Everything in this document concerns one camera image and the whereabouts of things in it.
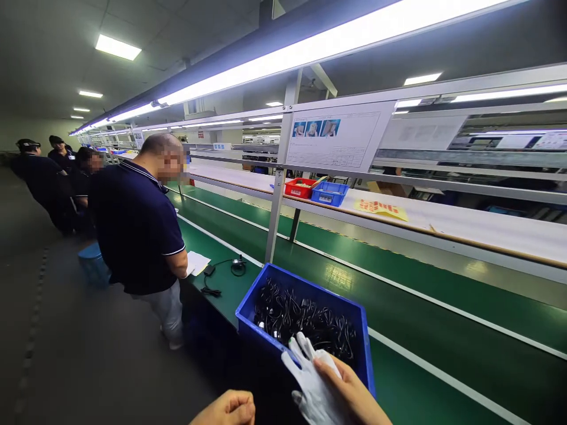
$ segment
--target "blue stool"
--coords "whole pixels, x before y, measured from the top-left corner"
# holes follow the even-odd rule
[[[79,264],[89,285],[99,288],[108,287],[110,271],[102,259],[98,242],[86,247],[79,253]]]

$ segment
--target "ceiling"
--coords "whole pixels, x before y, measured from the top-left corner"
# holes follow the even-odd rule
[[[260,0],[0,0],[0,107],[91,119],[254,31]],[[142,49],[95,50],[99,34]],[[103,93],[101,99],[79,89]]]
[[[289,11],[306,0],[281,0]],[[258,28],[260,0],[0,0],[0,108],[87,120],[131,99]],[[322,63],[339,96],[567,62],[563,0],[530,0],[460,24]],[[94,49],[99,34],[142,49],[133,61]],[[283,100],[286,75],[242,87],[245,110]],[[309,80],[302,82],[309,99]],[[98,91],[102,99],[79,96]],[[182,107],[136,122],[172,122]]]

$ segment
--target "gray floor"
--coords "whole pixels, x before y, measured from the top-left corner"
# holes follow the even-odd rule
[[[217,395],[183,350],[172,352],[146,305],[119,286],[84,284],[77,252],[25,185],[0,168],[0,423],[183,425]],[[48,247],[38,332],[28,378],[24,357]]]

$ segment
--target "red plastic basket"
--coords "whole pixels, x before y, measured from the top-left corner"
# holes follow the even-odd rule
[[[287,182],[285,184],[285,194],[289,196],[295,196],[297,198],[310,199],[312,188],[304,188],[301,186],[297,186],[297,182],[299,180],[301,180],[303,184],[308,184],[308,185],[312,185],[317,181],[317,180],[310,180],[304,178],[293,179],[292,181]]]

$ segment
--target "white work table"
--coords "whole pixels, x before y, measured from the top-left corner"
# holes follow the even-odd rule
[[[271,200],[274,177],[210,165],[189,166],[190,178]],[[408,222],[354,209],[360,199],[404,208]],[[435,204],[374,192],[349,189],[340,207],[285,195],[290,207],[346,221],[377,231],[384,224],[454,240],[483,249],[567,268],[567,226],[488,211]]]

